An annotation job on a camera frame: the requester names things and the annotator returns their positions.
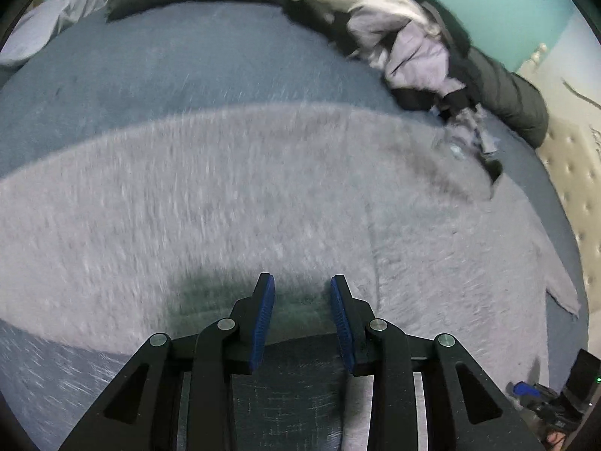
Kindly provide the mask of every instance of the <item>black device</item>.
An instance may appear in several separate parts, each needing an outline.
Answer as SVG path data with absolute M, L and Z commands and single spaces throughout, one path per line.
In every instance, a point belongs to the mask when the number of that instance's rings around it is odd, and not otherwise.
M 571 434 L 579 428 L 584 415 L 592 407 L 593 395 L 599 384 L 601 361 L 581 349 L 561 393 L 523 381 L 514 386 L 513 392 L 524 407 L 539 417 L 542 434 L 546 435 L 549 431 Z
M 356 377 L 374 375 L 368 451 L 417 451 L 414 372 L 422 375 L 431 451 L 543 449 L 453 336 L 407 336 L 353 298 L 342 275 L 332 278 L 330 289 L 345 366 Z M 235 451 L 231 375 L 249 375 L 260 364 L 274 300 L 274 279 L 263 273 L 229 318 L 181 339 L 151 336 L 60 451 L 172 451 L 182 417 L 187 450 Z M 187 416 L 180 416 L 185 372 L 191 372 L 189 404 Z

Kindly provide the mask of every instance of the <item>tufted headboard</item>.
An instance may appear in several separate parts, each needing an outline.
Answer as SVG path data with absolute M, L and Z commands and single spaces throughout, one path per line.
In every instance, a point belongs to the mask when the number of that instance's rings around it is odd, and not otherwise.
M 601 356 L 601 130 L 551 116 L 537 153 L 578 242 L 590 310 L 588 350 Z
M 601 357 L 601 110 L 552 67 L 539 67 L 545 46 L 518 74 L 542 93 L 549 130 L 537 150 L 574 231 L 590 312 L 588 351 Z

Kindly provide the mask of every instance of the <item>blue finger pad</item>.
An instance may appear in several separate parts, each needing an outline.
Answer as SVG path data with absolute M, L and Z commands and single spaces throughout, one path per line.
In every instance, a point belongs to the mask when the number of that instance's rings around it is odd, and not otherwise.
M 330 304 L 332 317 L 338 333 L 338 344 L 346 369 L 350 372 L 355 368 L 355 354 L 353 353 L 353 333 L 350 330 L 349 320 L 344 311 L 344 304 L 336 280 L 330 282 Z
M 273 302 L 275 300 L 275 280 L 273 276 L 269 276 L 265 291 L 263 292 L 263 298 L 261 300 L 261 306 L 259 307 L 257 322 L 255 328 L 252 331 L 252 351 L 250 357 L 250 367 L 254 371 L 257 369 L 261 360 L 263 359 L 263 349 L 265 348 L 265 341 L 267 339 L 267 332 L 269 330 L 269 322 L 271 321 L 271 312 L 273 311 Z

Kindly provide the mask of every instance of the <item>gray fuzzy blanket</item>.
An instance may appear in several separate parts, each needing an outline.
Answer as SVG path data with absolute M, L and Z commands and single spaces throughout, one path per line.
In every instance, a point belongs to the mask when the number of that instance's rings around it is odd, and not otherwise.
M 0 318 L 131 354 L 156 331 L 226 315 L 269 271 L 275 342 L 334 330 L 327 286 L 343 273 L 406 333 L 454 334 L 500 387 L 533 366 L 545 383 L 545 291 L 576 313 L 575 289 L 513 181 L 489 200 L 480 167 L 433 150 L 436 131 L 415 117 L 231 107 L 17 171 L 0 183 Z M 345 449 L 367 438 L 355 403 Z

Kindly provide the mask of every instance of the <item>mattress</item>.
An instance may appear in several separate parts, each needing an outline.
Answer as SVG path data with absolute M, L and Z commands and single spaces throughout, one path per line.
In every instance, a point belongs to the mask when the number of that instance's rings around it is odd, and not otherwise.
M 272 41 L 265 40 L 266 33 Z M 56 37 L 0 90 L 0 176 L 143 121 L 223 105 L 289 101 L 402 113 L 377 72 L 346 61 L 321 36 L 291 25 L 277 8 L 184 3 L 109 24 L 102 14 L 92 14 Z M 559 388 L 578 348 L 586 346 L 588 312 L 578 247 L 534 151 L 500 121 L 492 118 L 488 126 L 500 140 L 507 175 L 531 200 L 582 304 L 580 317 L 574 318 L 547 298 L 549 372 L 552 387 Z M 50 374 L 59 375 L 66 358 L 77 371 L 92 375 L 95 361 L 109 361 L 115 371 L 123 362 L 119 355 L 40 340 L 4 322 L 0 330 L 17 346 L 45 355 L 40 361 Z M 2 358 L 2 378 L 27 378 L 22 368 L 31 351 Z M 77 394 L 76 405 L 85 408 L 107 378 L 110 374 L 96 374 L 89 388 L 67 391 Z M 3 393 L 11 391 L 6 380 L 0 385 Z M 50 432 L 52 423 L 40 419 L 29 426 L 39 429 L 39 440 L 52 441 L 52 449 L 61 436 Z M 340 418 L 332 417 L 330 424 L 340 431 Z M 335 431 L 320 435 L 320 442 L 336 449 L 337 436 Z

